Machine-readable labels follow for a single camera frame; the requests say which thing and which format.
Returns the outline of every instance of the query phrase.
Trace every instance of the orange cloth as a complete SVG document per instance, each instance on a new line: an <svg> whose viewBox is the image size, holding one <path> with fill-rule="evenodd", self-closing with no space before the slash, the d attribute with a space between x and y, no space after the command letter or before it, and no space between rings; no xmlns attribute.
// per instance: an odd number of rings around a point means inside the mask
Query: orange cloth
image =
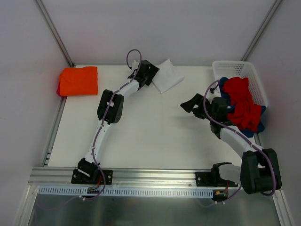
<svg viewBox="0 0 301 226"><path fill-rule="evenodd" d="M59 78L59 95L97 95L97 67L65 68Z"/></svg>

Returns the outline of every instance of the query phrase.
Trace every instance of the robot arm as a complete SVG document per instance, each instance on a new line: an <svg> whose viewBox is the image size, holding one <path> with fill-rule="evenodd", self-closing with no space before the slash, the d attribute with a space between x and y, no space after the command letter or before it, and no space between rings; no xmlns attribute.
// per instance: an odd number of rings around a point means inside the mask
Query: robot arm
<svg viewBox="0 0 301 226"><path fill-rule="evenodd" d="M117 108L117 107L115 108L115 112L118 112L116 114L117 117L118 117L118 114L121 114L120 112L122 112L122 109L120 109L120 107L123 104L123 98L128 98L131 94L133 94L133 93L135 93L139 90L139 82L137 82L136 80L133 80L131 83L129 83L130 79L128 79L127 82L128 82L128 85L125 86L123 89L121 89L121 91L117 92L117 95L119 95L119 96L117 96L118 103L112 102L112 104L111 104L112 111L114 109L115 104L119 105L119 108ZM97 128L96 128L96 132L95 132L95 135L94 135L94 137L96 137L96 142L95 142L95 145L93 146L93 141L92 141L92 143L89 147L89 150L88 150L88 152L86 153L86 155L84 157L85 160L89 163L94 163L94 159L92 157L92 148L95 148L95 151L94 151L95 158L96 158L97 162L100 162L101 155L102 155L104 146L106 144L106 141L108 139L109 133L112 130L112 127L115 124L115 123L109 123L108 121L104 121L103 125L102 125L102 116L103 116L101 114L102 106L106 106L106 102L107 102L106 95L103 95L103 97L100 101L100 104L99 104L99 107L98 107L98 110L97 110L97 112L100 113L100 114L99 114L99 117L98 117L99 120L98 120L98 124L97 124ZM98 130L101 126L102 126L102 132L98 135L97 132L98 132Z"/></svg>
<svg viewBox="0 0 301 226"><path fill-rule="evenodd" d="M128 98L144 85L149 86L159 69L147 60L143 60L139 71L136 70L128 77L127 83L117 91L106 89L103 92L97 109L98 124L94 140L85 157L79 161L78 167L73 171L71 180L73 184L97 184L101 172L95 162L100 163L109 133L122 116L124 98Z"/></svg>
<svg viewBox="0 0 301 226"><path fill-rule="evenodd" d="M203 105L204 97L196 94L191 100L181 104L188 113L201 119L208 119ZM263 193L272 190L273 178L267 160L255 148L259 148L269 159L276 181L276 189L280 189L282 182L278 165L277 154L273 149L264 149L259 145L252 144L247 137L241 134L238 128L227 119L227 101L222 97L215 97L210 103L205 99L207 113L219 124L210 121L211 131L221 140L226 142L242 158L241 167L234 166L230 162L214 164L210 176L203 182L218 186L219 182L233 181L241 184L247 194Z"/></svg>

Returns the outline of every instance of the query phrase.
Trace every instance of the white cloth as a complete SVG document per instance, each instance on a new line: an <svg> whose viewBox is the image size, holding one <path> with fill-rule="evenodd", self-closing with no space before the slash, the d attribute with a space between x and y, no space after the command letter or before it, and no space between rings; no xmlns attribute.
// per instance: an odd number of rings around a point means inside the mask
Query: white cloth
<svg viewBox="0 0 301 226"><path fill-rule="evenodd" d="M132 69L136 69L137 67L138 62L133 61ZM184 80L184 76L178 72L176 67L173 66L169 59L164 61L157 67L160 70L157 72L152 82L155 84L155 87L161 94Z"/></svg>

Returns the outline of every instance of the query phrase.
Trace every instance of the white wall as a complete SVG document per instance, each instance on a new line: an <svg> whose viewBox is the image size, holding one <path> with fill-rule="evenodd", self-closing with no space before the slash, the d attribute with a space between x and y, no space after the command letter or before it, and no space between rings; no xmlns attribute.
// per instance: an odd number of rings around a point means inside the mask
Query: white wall
<svg viewBox="0 0 301 226"><path fill-rule="evenodd" d="M75 63L240 60L274 0L44 0Z"/></svg>
<svg viewBox="0 0 301 226"><path fill-rule="evenodd" d="M300 12L300 0L285 0L249 59L269 99L261 138L265 147L278 154L283 189L296 225L301 225Z"/></svg>
<svg viewBox="0 0 301 226"><path fill-rule="evenodd" d="M13 224L43 156L67 67L32 0L0 1L0 225Z"/></svg>

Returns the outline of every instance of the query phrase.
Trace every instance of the basket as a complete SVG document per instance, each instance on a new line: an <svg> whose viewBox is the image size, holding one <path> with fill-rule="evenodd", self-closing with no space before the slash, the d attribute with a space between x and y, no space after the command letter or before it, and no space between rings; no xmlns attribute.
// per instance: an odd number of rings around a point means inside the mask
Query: basket
<svg viewBox="0 0 301 226"><path fill-rule="evenodd" d="M250 62L245 61L214 61L212 64L215 80L222 77L233 78L249 78L249 90L255 104L268 107L268 101L262 84L258 78L255 67Z"/></svg>

